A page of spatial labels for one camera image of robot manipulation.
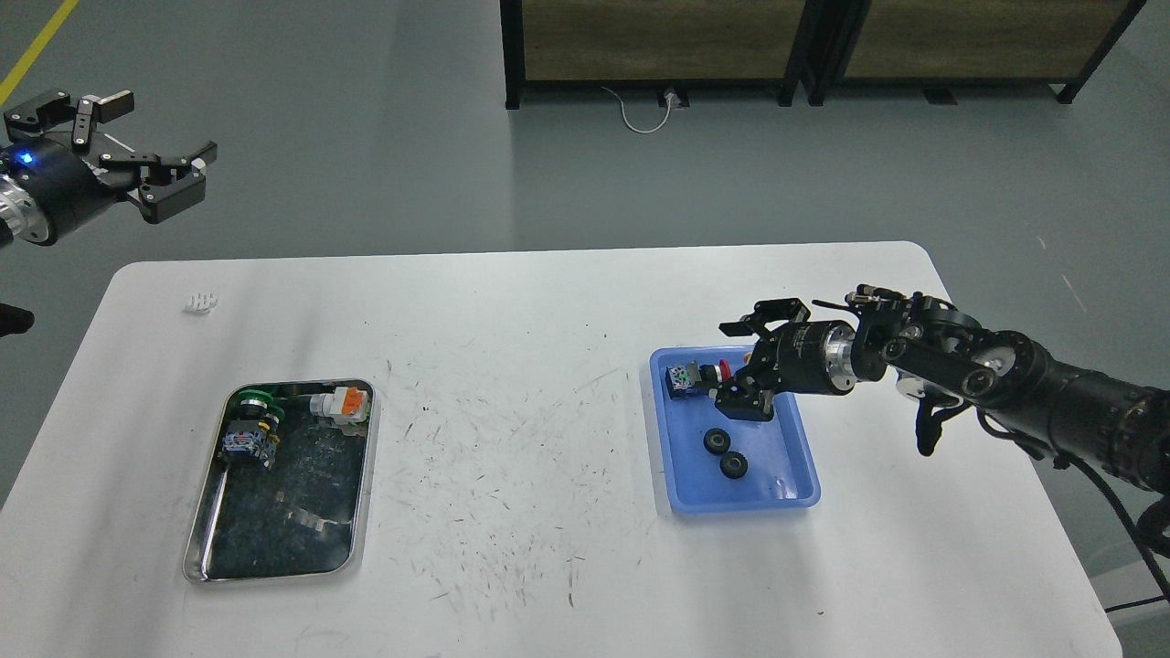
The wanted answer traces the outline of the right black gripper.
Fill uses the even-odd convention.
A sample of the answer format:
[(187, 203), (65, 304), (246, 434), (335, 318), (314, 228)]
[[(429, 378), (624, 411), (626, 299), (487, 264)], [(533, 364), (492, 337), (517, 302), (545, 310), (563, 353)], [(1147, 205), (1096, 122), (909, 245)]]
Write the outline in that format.
[(797, 297), (760, 300), (752, 311), (723, 322), (727, 337), (758, 337), (768, 361), (732, 372), (728, 361), (715, 365), (718, 383), (710, 393), (724, 417), (772, 421), (778, 392), (844, 396), (856, 388), (852, 352), (856, 333), (844, 321), (808, 322), (808, 308)]

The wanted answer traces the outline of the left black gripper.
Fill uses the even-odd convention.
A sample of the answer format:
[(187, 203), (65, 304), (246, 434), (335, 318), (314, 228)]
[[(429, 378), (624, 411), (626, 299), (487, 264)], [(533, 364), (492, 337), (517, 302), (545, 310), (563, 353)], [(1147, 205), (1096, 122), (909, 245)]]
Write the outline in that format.
[[(4, 247), (18, 240), (53, 246), (121, 203), (135, 205), (143, 221), (158, 225), (206, 198), (216, 142), (205, 142), (190, 155), (154, 155), (113, 139), (92, 140), (96, 126), (133, 110), (135, 92), (129, 89), (80, 100), (50, 89), (4, 109), (5, 136), (16, 143), (4, 148)], [(67, 145), (76, 153), (91, 148), (91, 167), (80, 155), (44, 138), (66, 124), (70, 125)]]

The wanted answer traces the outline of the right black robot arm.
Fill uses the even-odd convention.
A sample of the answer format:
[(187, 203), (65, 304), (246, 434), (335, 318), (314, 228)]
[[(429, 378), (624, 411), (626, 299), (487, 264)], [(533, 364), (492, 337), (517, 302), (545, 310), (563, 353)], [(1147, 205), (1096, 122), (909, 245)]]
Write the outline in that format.
[(769, 421), (782, 393), (844, 396), (899, 375), (918, 403), (918, 453), (932, 455), (941, 425), (973, 409), (982, 429), (1028, 455), (1090, 460), (1121, 482), (1158, 494), (1133, 521), (1135, 540), (1166, 557), (1166, 390), (1058, 361), (1021, 333), (992, 333), (951, 302), (860, 285), (837, 311), (854, 322), (811, 321), (797, 297), (757, 302), (720, 325), (755, 345), (742, 366), (693, 366), (694, 388), (723, 416)]

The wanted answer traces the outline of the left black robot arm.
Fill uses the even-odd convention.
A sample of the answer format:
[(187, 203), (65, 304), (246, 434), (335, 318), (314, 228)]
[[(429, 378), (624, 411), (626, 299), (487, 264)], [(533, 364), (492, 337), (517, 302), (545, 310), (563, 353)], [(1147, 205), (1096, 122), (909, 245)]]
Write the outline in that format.
[(35, 200), (53, 222), (53, 244), (13, 237), (4, 244), (4, 303), (34, 316), (30, 333), (41, 340), (80, 340), (122, 268), (151, 261), (216, 258), (213, 193), (225, 184), (225, 170), (212, 162), (199, 167), (204, 198), (160, 222), (142, 214), (146, 166), (122, 167), (130, 155), (171, 159), (172, 183), (184, 185), (197, 173), (194, 155), (222, 144), (234, 133), (230, 110), (209, 100), (154, 97), (137, 114), (109, 118), (122, 105), (122, 92), (101, 96), (46, 88), (4, 107), (4, 185), (37, 185), (68, 159), (64, 180), (54, 181), (54, 198)]

